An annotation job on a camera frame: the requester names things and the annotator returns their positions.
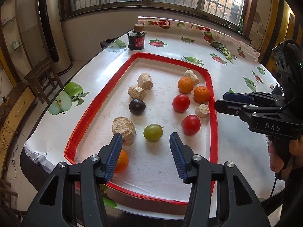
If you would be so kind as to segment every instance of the brown tape roll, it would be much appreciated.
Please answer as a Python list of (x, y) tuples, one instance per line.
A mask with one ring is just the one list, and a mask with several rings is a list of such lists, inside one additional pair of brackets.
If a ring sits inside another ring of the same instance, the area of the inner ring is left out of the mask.
[(143, 31), (143, 30), (144, 30), (144, 25), (142, 25), (142, 24), (135, 24), (134, 25), (134, 31), (140, 32), (140, 31)]

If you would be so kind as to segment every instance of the hand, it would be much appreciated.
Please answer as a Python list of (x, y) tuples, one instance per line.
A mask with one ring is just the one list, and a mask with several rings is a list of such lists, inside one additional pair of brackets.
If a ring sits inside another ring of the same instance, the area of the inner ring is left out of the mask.
[[(303, 167), (303, 136), (298, 140), (291, 140), (289, 143), (289, 152), (296, 156), (293, 169)], [(275, 147), (272, 142), (269, 143), (268, 153), (270, 156), (270, 169), (275, 173), (279, 173), (284, 167), (283, 160), (276, 154)]]

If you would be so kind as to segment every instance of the green grape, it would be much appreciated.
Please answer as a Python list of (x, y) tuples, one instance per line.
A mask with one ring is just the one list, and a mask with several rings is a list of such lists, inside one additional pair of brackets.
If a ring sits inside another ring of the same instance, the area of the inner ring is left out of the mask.
[(145, 127), (143, 135), (149, 142), (156, 142), (162, 137), (163, 129), (160, 125), (151, 124)]

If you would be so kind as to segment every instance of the red tomato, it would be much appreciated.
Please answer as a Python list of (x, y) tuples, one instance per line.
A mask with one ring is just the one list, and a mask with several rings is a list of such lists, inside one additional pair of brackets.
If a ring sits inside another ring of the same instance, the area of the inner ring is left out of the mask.
[(172, 107), (175, 111), (183, 113), (189, 107), (189, 97), (184, 94), (177, 95), (172, 101)]
[(181, 126), (186, 135), (194, 135), (199, 132), (201, 127), (201, 122), (196, 115), (188, 115), (182, 121)]

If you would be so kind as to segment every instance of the bolt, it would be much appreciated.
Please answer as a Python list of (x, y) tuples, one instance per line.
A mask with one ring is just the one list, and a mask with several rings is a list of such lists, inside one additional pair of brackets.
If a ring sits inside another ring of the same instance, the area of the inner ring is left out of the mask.
[(201, 159), (202, 159), (202, 156), (201, 156), (201, 155), (198, 155), (198, 154), (195, 154), (195, 155), (193, 156), (193, 159), (194, 159), (194, 160), (201, 160)]
[(91, 160), (92, 160), (92, 161), (96, 161), (96, 160), (98, 160), (98, 159), (99, 159), (99, 156), (96, 155), (96, 154), (91, 156)]
[(228, 167), (234, 167), (234, 163), (233, 163), (232, 161), (226, 162), (226, 165), (227, 165)]
[(66, 163), (65, 162), (59, 162), (58, 163), (58, 167), (59, 168), (63, 168), (63, 167), (65, 167), (66, 166)]

